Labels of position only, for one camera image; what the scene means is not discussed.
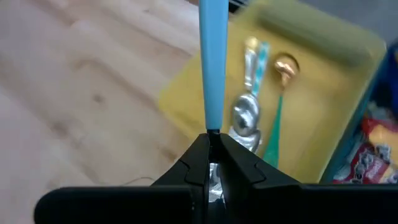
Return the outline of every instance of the yellow plastic container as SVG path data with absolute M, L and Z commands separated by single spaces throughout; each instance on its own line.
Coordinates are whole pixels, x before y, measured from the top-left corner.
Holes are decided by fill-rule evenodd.
M 284 93 L 284 108 L 280 127 L 279 169 L 306 183 L 318 182 L 342 137 L 361 97 L 385 54 L 384 42 L 374 34 L 330 17 L 307 5 L 292 1 L 294 13 L 301 24 L 305 14 L 316 12 L 317 24 L 325 29 L 343 30 L 344 36 L 358 37 L 366 46 L 370 59 L 357 66 L 335 60 L 336 55 L 313 50 L 288 35 L 276 33 L 260 22 L 264 7 L 275 7 L 277 1 L 255 1 L 229 25 L 226 91 L 222 132 L 231 126 L 231 107 L 234 99 L 244 92 L 244 40 L 255 36 L 271 45 L 272 57 L 279 52 L 295 56 L 300 64 L 300 75 L 289 83 Z M 259 146 L 262 157 L 275 118 L 279 97 L 280 75 L 268 68 L 259 93 L 261 118 L 259 129 L 264 143 Z M 160 109 L 192 141 L 205 132 L 205 114 L 201 82 L 200 54 L 189 61 L 175 80 L 162 92 Z

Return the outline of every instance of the wood grain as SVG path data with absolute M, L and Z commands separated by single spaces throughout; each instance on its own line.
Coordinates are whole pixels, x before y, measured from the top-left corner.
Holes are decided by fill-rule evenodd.
M 156 102 L 199 48 L 196 6 L 3 0 L 0 30 L 1 223 L 61 186 L 150 184 L 188 147 Z

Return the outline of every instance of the spoon handle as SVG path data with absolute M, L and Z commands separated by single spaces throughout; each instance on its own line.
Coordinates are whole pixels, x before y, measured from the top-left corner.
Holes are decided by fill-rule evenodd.
M 223 124 L 228 0 L 199 1 L 200 50 L 206 129 Z
M 279 135 L 280 135 L 280 114 L 282 113 L 283 95 L 279 96 L 278 109 L 276 112 L 274 124 L 272 125 L 271 135 L 269 136 L 266 152 L 262 160 L 271 166 L 278 168 L 279 161 Z
M 257 54 L 252 49 L 246 49 L 244 53 L 245 71 L 244 71 L 244 87 L 247 91 L 253 88 L 253 71 L 256 66 Z
M 254 72 L 254 83 L 252 88 L 253 96 L 257 97 L 259 94 L 262 78 L 265 75 L 267 68 L 267 62 L 269 58 L 269 44 L 267 42 L 262 42 L 260 44 L 259 53 L 257 56 L 257 65 Z

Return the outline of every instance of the light blue rod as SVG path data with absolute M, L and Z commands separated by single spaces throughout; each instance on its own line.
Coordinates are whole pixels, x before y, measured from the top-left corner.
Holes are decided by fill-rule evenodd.
M 221 129 L 224 109 L 228 0 L 200 0 L 199 25 L 206 129 Z

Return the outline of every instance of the red packaging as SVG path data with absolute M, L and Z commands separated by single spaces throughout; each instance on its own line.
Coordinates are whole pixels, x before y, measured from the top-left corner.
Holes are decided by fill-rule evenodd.
M 386 162 L 398 164 L 398 126 L 390 121 L 363 119 L 362 130 Z
M 394 169 L 375 154 L 372 144 L 357 144 L 354 157 L 334 176 L 334 184 L 396 183 Z

